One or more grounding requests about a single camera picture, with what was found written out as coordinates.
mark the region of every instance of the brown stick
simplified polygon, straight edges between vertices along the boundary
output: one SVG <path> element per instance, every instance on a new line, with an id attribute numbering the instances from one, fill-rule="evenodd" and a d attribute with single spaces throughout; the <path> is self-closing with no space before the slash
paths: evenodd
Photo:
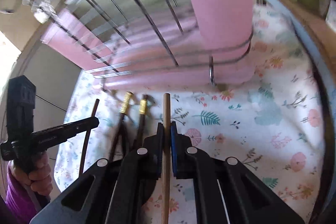
<path id="1" fill-rule="evenodd" d="M 98 104 L 99 104 L 99 99 L 96 99 L 96 101 L 94 103 L 94 106 L 93 106 L 93 109 L 92 109 L 91 117 L 94 117 L 96 115 Z M 83 174 L 83 171 L 84 171 L 85 156 L 86 156 L 87 145 L 89 143 L 90 133 L 91 133 L 91 129 L 89 129 L 85 133 L 85 139 L 84 139 L 84 143 L 83 143 L 81 162 L 79 164 L 79 176 L 81 174 Z"/>
<path id="2" fill-rule="evenodd" d="M 168 224 L 170 191 L 170 94 L 163 95 L 164 147 L 162 154 L 162 213 L 161 224 Z"/>

